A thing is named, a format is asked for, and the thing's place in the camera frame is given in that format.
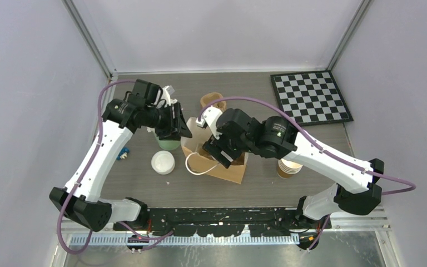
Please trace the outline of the brown paper takeout bag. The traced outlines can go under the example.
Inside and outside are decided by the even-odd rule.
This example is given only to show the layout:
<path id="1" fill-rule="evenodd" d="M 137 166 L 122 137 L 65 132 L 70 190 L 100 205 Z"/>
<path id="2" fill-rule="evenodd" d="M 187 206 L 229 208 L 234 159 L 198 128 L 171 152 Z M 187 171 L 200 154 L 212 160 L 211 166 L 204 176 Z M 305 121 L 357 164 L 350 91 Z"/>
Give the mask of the brown paper takeout bag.
<path id="1" fill-rule="evenodd" d="M 202 145 L 211 136 L 210 129 L 198 127 L 195 117 L 190 117 L 187 120 L 187 127 L 191 131 L 192 137 L 181 138 L 181 148 L 186 156 L 185 167 L 187 170 L 197 176 L 205 174 L 241 184 L 246 172 L 249 155 L 243 153 L 240 158 L 233 161 L 230 167 L 225 168 L 202 148 Z"/>

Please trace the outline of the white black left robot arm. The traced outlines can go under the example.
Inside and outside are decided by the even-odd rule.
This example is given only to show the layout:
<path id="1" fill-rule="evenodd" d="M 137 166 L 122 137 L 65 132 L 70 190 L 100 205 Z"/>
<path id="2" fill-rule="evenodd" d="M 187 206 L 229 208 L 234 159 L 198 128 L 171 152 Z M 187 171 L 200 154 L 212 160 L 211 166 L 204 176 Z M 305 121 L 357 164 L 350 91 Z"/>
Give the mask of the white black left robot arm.
<path id="1" fill-rule="evenodd" d="M 113 99 L 98 110 L 98 133 L 87 155 L 65 186 L 49 194 L 61 217 L 94 232 L 119 221 L 135 230 L 147 226 L 145 203 L 131 197 L 104 200 L 101 191 L 116 157 L 139 128 L 150 128 L 160 140 L 192 137 L 173 93 L 172 86 L 137 79 L 125 100 Z"/>

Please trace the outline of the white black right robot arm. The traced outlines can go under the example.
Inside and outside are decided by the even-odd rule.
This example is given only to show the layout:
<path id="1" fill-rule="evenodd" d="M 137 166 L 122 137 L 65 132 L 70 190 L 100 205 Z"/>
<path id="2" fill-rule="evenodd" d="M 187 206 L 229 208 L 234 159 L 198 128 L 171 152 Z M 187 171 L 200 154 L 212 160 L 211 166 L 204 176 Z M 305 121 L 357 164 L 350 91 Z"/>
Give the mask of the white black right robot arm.
<path id="1" fill-rule="evenodd" d="M 299 200 L 294 217 L 302 228 L 338 211 L 367 215 L 380 204 L 382 189 L 368 173 L 372 162 L 355 159 L 319 141 L 312 144 L 284 117 L 259 122 L 237 108 L 221 111 L 210 107 L 195 123 L 211 131 L 202 148 L 225 168 L 242 154 L 252 153 L 295 162 L 334 181 L 330 188 Z"/>

